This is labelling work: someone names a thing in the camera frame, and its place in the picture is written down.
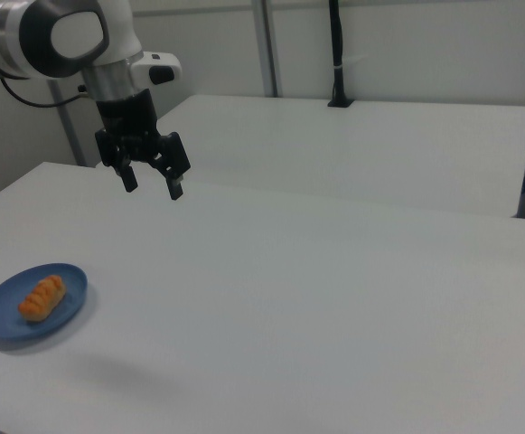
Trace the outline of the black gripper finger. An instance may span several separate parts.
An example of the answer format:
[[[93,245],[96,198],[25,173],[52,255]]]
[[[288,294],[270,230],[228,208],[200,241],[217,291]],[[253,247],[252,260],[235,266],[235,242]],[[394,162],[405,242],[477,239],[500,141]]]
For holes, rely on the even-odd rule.
[[[126,191],[133,192],[138,184],[130,165],[131,159],[125,138],[111,135],[105,129],[101,129],[95,133],[95,139],[102,164],[105,167],[112,167],[121,178]]]
[[[171,199],[178,200],[183,195],[183,175],[191,164],[177,132],[156,139],[151,166],[165,178]]]

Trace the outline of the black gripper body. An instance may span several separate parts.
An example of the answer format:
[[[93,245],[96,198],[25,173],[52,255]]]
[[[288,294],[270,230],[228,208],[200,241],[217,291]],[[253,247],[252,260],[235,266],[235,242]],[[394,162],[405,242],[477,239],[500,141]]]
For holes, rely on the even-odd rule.
[[[125,99],[97,101],[96,106],[103,128],[95,133],[95,139],[103,163],[149,162],[160,158],[161,135],[150,90]]]

